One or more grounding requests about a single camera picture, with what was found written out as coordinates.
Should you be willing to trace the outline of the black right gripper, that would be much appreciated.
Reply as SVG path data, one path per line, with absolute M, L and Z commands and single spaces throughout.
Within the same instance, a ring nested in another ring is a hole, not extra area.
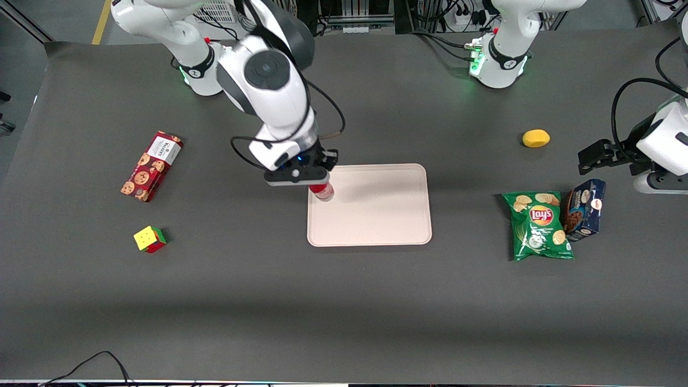
M 332 171 L 338 163 L 338 151 L 324 151 L 321 145 L 313 145 L 296 156 L 291 157 L 279 167 L 280 171 L 303 168 L 310 171 Z

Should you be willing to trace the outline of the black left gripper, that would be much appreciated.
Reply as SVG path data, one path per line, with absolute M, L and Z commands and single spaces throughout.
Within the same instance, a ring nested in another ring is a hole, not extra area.
M 613 163 L 613 156 L 616 155 L 621 164 L 630 164 L 629 171 L 631 175 L 639 175 L 646 171 L 651 173 L 660 171 L 661 167 L 656 162 L 651 161 L 638 148 L 639 141 L 654 129 L 653 121 L 655 117 L 656 114 L 652 113 L 649 117 L 636 124 L 624 141 L 621 141 L 618 137 L 617 120 L 613 118 L 614 143 L 607 139 L 600 139 L 591 145 L 591 153 L 579 152 L 578 173 L 586 175 L 592 170 L 608 167 Z

